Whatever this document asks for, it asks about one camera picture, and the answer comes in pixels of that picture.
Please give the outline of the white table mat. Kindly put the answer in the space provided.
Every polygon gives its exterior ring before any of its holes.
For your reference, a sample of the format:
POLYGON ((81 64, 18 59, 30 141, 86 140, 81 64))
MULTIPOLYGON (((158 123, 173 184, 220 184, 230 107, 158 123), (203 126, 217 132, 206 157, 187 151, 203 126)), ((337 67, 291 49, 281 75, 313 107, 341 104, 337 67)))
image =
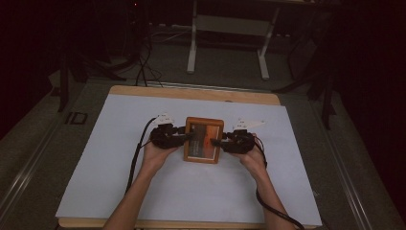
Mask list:
MULTIPOLYGON (((288 215, 321 225, 305 166, 285 107, 253 103, 110 95, 56 211, 58 218, 106 219, 124 196, 131 163, 151 118, 168 114, 177 126, 189 117, 219 119, 228 131, 255 121, 267 171, 288 215)), ((172 153, 153 177, 139 215, 144 220, 261 223, 253 177, 228 153, 216 164, 186 162, 172 153)))

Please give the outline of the person's left hand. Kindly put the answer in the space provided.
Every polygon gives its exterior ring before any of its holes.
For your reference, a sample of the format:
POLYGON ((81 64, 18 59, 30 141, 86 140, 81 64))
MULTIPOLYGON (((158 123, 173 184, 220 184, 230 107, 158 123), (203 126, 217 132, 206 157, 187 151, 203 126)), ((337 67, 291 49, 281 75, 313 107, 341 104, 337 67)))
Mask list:
POLYGON ((160 149, 152 143, 146 144, 141 171, 157 173, 163 167, 168 156, 176 150, 177 148, 160 149))

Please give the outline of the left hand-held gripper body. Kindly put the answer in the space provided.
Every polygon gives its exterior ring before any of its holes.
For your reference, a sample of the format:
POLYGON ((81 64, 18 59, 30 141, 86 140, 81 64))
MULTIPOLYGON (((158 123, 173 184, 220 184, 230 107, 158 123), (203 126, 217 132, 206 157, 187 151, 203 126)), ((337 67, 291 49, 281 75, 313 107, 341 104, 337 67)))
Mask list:
POLYGON ((178 127, 173 125, 174 120, 168 113, 157 116, 153 121, 156 127, 150 133, 150 141, 160 149, 178 148, 184 145, 178 133, 178 127))

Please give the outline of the white metal desk frame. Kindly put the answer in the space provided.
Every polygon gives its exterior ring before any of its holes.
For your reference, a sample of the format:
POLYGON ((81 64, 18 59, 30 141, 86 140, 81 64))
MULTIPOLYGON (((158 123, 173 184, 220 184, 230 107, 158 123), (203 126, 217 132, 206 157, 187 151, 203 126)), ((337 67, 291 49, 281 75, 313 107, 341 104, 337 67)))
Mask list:
POLYGON ((257 50, 261 78, 270 79, 265 54, 274 32, 281 8, 276 7, 270 21, 260 21, 224 16, 199 14, 197 12, 198 0, 192 1, 192 41, 188 58, 187 73, 193 74, 197 53, 196 36, 198 31, 226 33, 235 35, 254 35, 264 38, 263 45, 257 50))

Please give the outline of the wooden picture frame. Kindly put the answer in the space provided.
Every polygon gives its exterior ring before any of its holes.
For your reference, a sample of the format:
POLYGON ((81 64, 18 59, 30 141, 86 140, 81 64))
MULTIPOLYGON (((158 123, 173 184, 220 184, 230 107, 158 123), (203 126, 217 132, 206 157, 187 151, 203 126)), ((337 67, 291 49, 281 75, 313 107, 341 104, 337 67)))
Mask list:
POLYGON ((190 139, 184 145, 184 160, 188 162, 216 164, 219 147, 213 141, 220 141, 224 122, 217 119, 188 117, 185 133, 190 139))

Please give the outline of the person's right hand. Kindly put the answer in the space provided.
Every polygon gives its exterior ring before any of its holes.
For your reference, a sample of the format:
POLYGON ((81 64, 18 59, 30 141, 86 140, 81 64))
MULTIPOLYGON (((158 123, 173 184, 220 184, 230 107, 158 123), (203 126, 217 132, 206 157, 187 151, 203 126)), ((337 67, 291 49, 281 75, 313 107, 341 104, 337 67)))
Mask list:
POLYGON ((233 156, 239 160, 249 173, 263 173, 267 168, 263 147, 257 136, 254 136, 254 141, 254 147, 247 153, 233 153, 233 156))

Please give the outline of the black metal stand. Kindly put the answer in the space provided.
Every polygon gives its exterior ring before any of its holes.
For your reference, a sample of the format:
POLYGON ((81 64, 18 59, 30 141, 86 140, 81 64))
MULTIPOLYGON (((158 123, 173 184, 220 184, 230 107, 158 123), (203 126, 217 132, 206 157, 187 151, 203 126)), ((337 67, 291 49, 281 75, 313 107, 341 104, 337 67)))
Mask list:
POLYGON ((302 76, 293 83, 279 89, 273 89, 274 93, 287 93, 305 84, 310 84, 306 95, 316 101, 323 97, 322 123, 327 130, 330 130, 329 116, 333 114, 331 105, 334 79, 337 75, 337 68, 328 61, 320 64, 309 64, 302 73, 302 76))
POLYGON ((85 55, 77 48, 64 49, 59 56, 59 108, 58 112, 62 112, 69 102, 69 73, 72 73, 74 79, 79 82, 85 82, 88 79, 87 72, 84 68, 88 65, 90 68, 98 71, 104 77, 113 81, 123 81, 124 78, 115 74, 115 71, 123 70, 133 64, 137 58, 131 55, 127 61, 105 66, 98 63, 94 58, 85 55))

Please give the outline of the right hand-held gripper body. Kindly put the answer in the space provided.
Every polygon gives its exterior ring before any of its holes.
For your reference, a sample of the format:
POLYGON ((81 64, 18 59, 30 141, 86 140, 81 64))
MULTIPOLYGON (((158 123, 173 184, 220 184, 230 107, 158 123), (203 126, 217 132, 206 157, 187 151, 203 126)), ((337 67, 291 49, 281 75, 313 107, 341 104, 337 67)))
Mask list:
POLYGON ((253 127, 259 127, 264 124, 264 121, 253 121, 239 118, 233 125, 233 138, 225 140, 229 141, 231 143, 231 146, 229 149, 224 149, 224 151, 239 154, 247 153, 254 147, 255 144, 255 135, 249 132, 249 129, 253 127))

